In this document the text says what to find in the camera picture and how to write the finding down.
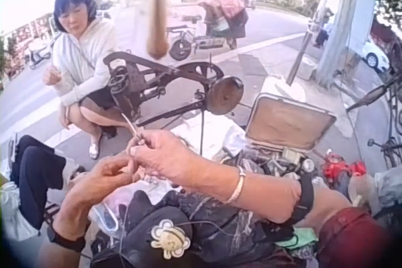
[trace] black sewing machine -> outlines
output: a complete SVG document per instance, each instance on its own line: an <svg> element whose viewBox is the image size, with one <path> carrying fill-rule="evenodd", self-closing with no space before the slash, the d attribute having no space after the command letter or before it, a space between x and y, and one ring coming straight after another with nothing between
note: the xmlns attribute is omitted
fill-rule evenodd
<svg viewBox="0 0 402 268"><path fill-rule="evenodd" d="M124 60L125 65L112 69L111 62L114 60ZM104 63L111 72L109 87L117 106L131 122L136 122L138 127L197 109L202 112L208 110L216 115L227 114L240 102L244 92L241 79L225 76L223 71L211 62L190 62L179 67L168 67L130 53L117 51L107 55ZM146 80L146 75L153 77ZM165 95L166 86L178 78L196 81L203 86L204 91L195 92L197 102L137 122L141 104L154 97Z"/></svg>

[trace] woman's hand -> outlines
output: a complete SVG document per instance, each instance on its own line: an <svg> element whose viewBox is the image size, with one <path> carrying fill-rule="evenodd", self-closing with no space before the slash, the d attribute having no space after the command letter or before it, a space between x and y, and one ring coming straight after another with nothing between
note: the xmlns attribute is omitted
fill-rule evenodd
<svg viewBox="0 0 402 268"><path fill-rule="evenodd" d="M46 86L52 86L62 80L62 74L54 67L49 66L43 73L43 83Z"/></svg>
<svg viewBox="0 0 402 268"><path fill-rule="evenodd" d="M68 107L61 105L58 111L58 120L60 121L61 125L69 130L70 128L68 127L71 122L68 119Z"/></svg>
<svg viewBox="0 0 402 268"><path fill-rule="evenodd" d="M128 153L151 176L167 178L187 188L197 184L206 159L187 148L182 140L170 131L144 130L139 138L129 143Z"/></svg>

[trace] hand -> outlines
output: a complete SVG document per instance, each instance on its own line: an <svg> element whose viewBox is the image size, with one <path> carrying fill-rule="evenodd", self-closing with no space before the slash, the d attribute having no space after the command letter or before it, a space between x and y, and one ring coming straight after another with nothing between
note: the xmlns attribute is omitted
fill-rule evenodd
<svg viewBox="0 0 402 268"><path fill-rule="evenodd" d="M46 86L52 86L62 80L62 74L54 67L49 66L43 73L43 83Z"/></svg>
<svg viewBox="0 0 402 268"><path fill-rule="evenodd" d="M68 107L66 106L60 106L60 109L58 111L58 120L60 121L61 125L66 128L67 130L69 130L69 126L71 124L70 120L68 119L67 116L67 111L69 110Z"/></svg>
<svg viewBox="0 0 402 268"><path fill-rule="evenodd" d="M67 195L74 196L74 200L82 205L92 207L116 188L132 183L136 170L134 161L127 154L102 158L92 171L75 182Z"/></svg>
<svg viewBox="0 0 402 268"><path fill-rule="evenodd" d="M138 145L141 139L144 144ZM147 174L187 188L196 186L202 172L200 166L206 160L187 148L179 137L164 130L144 130L129 143L128 153Z"/></svg>

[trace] silver bracelet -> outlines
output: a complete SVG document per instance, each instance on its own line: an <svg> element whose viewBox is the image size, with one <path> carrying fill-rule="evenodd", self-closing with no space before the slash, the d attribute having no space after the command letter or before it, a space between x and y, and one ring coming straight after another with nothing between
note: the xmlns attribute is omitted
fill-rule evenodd
<svg viewBox="0 0 402 268"><path fill-rule="evenodd" d="M232 196L226 202L224 202L225 205L235 202L239 198L241 190L243 189L244 178L246 177L246 173L244 172L244 169L241 166L237 166L237 168L239 169L239 176L240 176L239 182L236 188L234 189Z"/></svg>

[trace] black wristband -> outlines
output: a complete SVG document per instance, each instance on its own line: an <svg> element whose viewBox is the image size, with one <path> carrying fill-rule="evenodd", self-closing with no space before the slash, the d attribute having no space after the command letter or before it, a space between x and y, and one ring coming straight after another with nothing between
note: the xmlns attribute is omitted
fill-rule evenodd
<svg viewBox="0 0 402 268"><path fill-rule="evenodd" d="M51 243L57 244L68 250L72 250L72 251L81 253L81 251L85 248L85 244L86 244L85 237L80 237L76 241L67 240L67 239L63 238L61 235L59 235L53 229L53 226L48 227L47 234L48 234L49 241Z"/></svg>

